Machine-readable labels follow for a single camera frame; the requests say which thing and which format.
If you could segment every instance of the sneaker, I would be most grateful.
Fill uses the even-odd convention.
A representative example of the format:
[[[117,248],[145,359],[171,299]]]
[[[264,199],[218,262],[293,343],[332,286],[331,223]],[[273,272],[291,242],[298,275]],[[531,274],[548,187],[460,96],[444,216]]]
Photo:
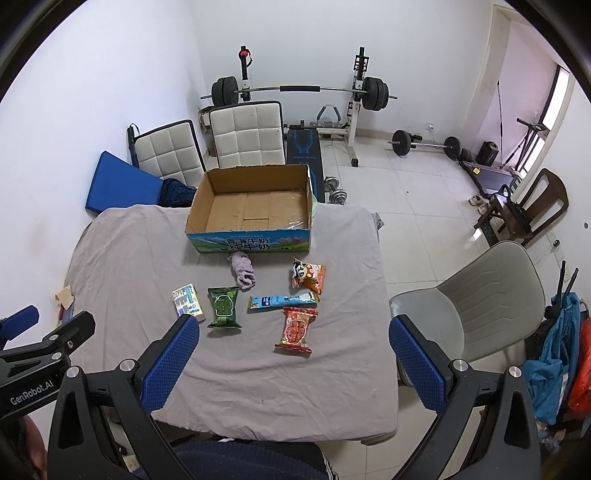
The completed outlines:
[[[470,197],[468,203],[473,207],[479,207],[481,205],[484,205],[486,203],[486,200],[482,198],[480,195],[474,195],[473,197]]]

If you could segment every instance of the cardboard box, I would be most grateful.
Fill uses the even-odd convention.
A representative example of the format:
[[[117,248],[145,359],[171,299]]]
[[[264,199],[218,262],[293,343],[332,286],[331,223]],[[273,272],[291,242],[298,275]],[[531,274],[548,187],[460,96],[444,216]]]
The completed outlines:
[[[216,168],[201,180],[185,233],[205,252],[307,252],[312,192],[305,165]]]

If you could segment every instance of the blue mat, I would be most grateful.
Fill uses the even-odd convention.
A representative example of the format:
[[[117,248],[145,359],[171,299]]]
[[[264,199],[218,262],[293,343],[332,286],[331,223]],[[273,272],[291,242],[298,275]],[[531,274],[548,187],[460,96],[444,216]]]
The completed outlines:
[[[157,205],[162,182],[105,151],[96,166],[86,208],[100,213],[114,207]]]

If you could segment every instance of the white chair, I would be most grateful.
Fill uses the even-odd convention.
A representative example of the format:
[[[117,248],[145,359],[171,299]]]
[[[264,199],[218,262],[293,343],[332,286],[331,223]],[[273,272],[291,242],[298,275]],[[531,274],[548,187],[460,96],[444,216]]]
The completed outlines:
[[[248,102],[215,108],[209,119],[220,168],[285,163],[279,102]]]
[[[451,359],[473,362],[529,337],[544,316],[544,291],[523,247],[501,242],[437,287],[390,299]],[[402,365],[400,378],[411,386]]]
[[[161,179],[177,179],[190,187],[199,186],[206,171],[195,128],[191,120],[164,125],[129,140],[137,166]]]

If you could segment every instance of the green snack bag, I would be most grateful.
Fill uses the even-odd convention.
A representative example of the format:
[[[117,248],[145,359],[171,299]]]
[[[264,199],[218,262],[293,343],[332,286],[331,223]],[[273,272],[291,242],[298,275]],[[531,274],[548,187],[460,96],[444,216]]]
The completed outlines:
[[[238,287],[208,288],[207,294],[212,301],[215,320],[207,328],[225,329],[242,328],[236,321],[236,298]]]

